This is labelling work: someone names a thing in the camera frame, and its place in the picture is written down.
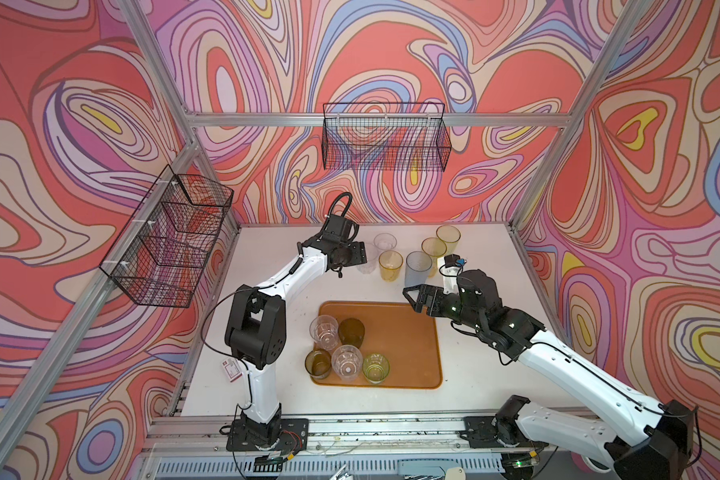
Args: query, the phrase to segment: psychedelic wallpaper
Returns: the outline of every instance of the psychedelic wallpaper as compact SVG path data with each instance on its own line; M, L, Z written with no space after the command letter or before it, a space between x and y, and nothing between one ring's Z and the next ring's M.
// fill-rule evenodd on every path
M114 5L0 1L0 408L182 148ZM229 241L188 310L113 295L2 478L123 475Z
M327 101L394 110L427 100L459 113L566 112L622 9L620 0L143 5L197 112L320 112ZM270 224L319 222L326 197L344 189L362 222L505 221L555 129L454 127L444 174L326 172L321 133L198 130L238 193L238 220Z
M720 1L654 2L522 236L577 351L700 407L720 479Z

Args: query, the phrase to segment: tray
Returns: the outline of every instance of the tray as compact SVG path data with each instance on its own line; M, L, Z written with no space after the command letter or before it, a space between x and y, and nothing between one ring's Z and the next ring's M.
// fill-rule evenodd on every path
M383 389L436 389L443 381L440 366L438 329L434 318L413 312L407 303L325 302L320 315L341 323L355 317L365 325L363 355L381 353L389 360L389 376L373 385L361 373L352 382L343 382L335 372L314 383L325 386L362 386Z

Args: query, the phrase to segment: white table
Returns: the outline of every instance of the white table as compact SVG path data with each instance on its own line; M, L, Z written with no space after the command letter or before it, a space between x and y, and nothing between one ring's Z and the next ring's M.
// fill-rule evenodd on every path
M420 250L422 240L434 236L436 228L418 224L361 226L358 240L372 242L377 234L389 232L397 237L396 250L404 257ZM455 253L467 259L467 270L481 269L492 276L505 305L525 310L549 328L549 320L506 226L460 224L458 228L462 235ZM233 292L241 283L255 285L269 278L296 255L297 241L304 241L317 231L316 226L243 228L220 298ZM320 305L329 300L405 302L403 276L404 271L395 282L386 283L378 269L373 274L363 275L355 267L346 268L342 279L329 271L313 281L299 298L288 303L288 339L276 362L277 394L283 414L498 409L511 395L526 396L550 408L582 406L535 371L516 362L509 366L500 365L495 350L475 338L453 331L449 321L443 318L437 319L443 371L439 388L359 389L314 384L304 369L304 357L312 349L308 328ZM442 277L436 275L430 283L441 285ZM229 350L224 345L224 331L232 299L227 302L214 312L207 335L208 342L221 351ZM203 347L182 416L232 415L238 402L242 406L248 403L245 378L230 383L221 367L224 358Z

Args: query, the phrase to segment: clear glass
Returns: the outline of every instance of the clear glass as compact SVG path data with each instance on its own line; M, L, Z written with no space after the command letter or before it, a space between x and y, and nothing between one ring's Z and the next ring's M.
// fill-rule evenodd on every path
M427 283L432 270L432 258L424 252L411 252L405 257L405 286Z
M332 352L338 346L338 322L330 315L320 315L309 326L309 335L319 348Z
M392 234L379 234L373 239L373 244L380 251L393 250L398 245L398 239Z
M356 318L347 318L338 324L338 339L342 345L352 345L360 348L365 339L365 325Z
M389 375L389 360L381 353L372 353L362 361L362 374L374 385L384 382Z
M445 242L434 236L430 236L422 242L422 251L432 258L429 276L434 276L438 272L438 258L445 255L446 249Z
M400 267L403 266L403 255L394 250L387 250L378 256L382 279L385 282L394 282L400 276Z
M365 242L365 263L362 265L358 265L358 270L360 270L361 274L372 274L374 270L376 270L376 265L378 265L378 255L382 251L376 248L376 245Z
M325 379L331 374L331 354L323 349L311 351L304 359L304 368L311 378Z
M351 382L360 375L362 353L356 346L342 345L331 356L333 371L343 382Z
M461 232L453 225L441 225L438 228L438 238L445 243L445 254L450 255L456 250Z

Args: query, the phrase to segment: wire basket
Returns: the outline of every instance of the wire basket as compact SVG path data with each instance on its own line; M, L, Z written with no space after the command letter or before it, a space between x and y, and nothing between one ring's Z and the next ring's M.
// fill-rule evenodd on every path
M109 277L138 305L190 306L233 194L201 175L174 174Z
M327 170L445 171L451 138L438 102L323 104Z

